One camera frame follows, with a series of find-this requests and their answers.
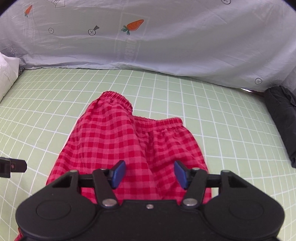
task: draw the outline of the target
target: red checkered fabric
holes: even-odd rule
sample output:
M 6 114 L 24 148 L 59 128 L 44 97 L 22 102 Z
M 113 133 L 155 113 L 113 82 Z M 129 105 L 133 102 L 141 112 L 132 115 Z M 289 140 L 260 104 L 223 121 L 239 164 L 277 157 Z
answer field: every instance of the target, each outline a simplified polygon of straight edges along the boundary
M 176 199 L 185 194 L 174 175 L 174 161 L 188 168 L 207 170 L 193 135 L 180 118 L 151 120 L 132 115 L 132 105 L 122 95 L 107 91 L 93 101 L 61 151 L 47 183 L 71 169 L 90 174 L 98 168 L 112 168 L 126 162 L 126 174 L 114 190 L 118 200 Z M 96 203 L 91 188 L 82 195 Z M 211 198 L 206 189 L 204 202 Z

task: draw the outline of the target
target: carrot print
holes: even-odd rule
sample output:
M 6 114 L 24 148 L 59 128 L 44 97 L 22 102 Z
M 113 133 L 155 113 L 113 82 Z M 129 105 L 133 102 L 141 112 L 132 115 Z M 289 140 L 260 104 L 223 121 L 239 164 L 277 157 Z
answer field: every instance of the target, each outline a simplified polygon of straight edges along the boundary
M 143 22 L 144 19 L 140 19 L 138 21 L 129 23 L 128 25 L 123 26 L 123 29 L 121 31 L 126 32 L 127 35 L 130 35 L 130 31 L 137 30 Z
M 29 15 L 29 13 L 30 13 L 32 7 L 33 7 L 33 5 L 31 5 L 31 6 L 29 6 L 29 7 L 27 8 L 27 10 L 25 11 L 25 17 L 28 17 L 28 15 Z

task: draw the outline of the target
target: metal screw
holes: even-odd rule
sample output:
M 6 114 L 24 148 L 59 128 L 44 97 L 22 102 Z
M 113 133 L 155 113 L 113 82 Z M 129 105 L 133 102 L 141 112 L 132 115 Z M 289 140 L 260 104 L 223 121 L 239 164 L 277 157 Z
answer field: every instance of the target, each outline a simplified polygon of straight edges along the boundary
M 186 198 L 183 200 L 183 204 L 188 207 L 195 206 L 197 203 L 198 203 L 197 200 L 194 198 Z
M 148 209 L 153 209 L 153 208 L 154 208 L 154 205 L 153 205 L 153 204 L 147 204 L 147 205 L 146 205 L 146 208 L 148 208 Z
M 105 206 L 105 207 L 113 207 L 117 204 L 117 201 L 115 199 L 112 199 L 112 198 L 107 198 L 107 199 L 104 199 L 102 204 Z

